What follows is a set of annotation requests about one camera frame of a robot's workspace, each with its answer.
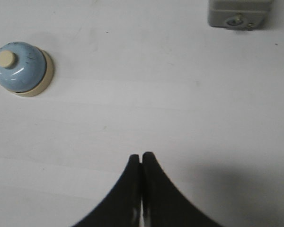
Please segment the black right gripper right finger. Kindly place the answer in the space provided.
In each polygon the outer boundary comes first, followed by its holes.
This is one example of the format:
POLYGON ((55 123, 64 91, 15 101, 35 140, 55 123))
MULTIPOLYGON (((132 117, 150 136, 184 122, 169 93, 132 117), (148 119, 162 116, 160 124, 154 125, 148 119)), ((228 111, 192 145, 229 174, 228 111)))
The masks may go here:
POLYGON ((219 227, 171 182, 154 153, 142 156, 143 219, 147 227, 219 227))

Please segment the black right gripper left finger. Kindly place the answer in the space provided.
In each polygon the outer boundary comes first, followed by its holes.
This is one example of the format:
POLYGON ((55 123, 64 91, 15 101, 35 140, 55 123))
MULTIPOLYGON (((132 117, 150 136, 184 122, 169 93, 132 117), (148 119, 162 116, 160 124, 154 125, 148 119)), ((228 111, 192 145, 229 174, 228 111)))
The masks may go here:
POLYGON ((105 198, 76 227, 138 227, 141 214, 141 163, 130 155, 120 178, 105 198))

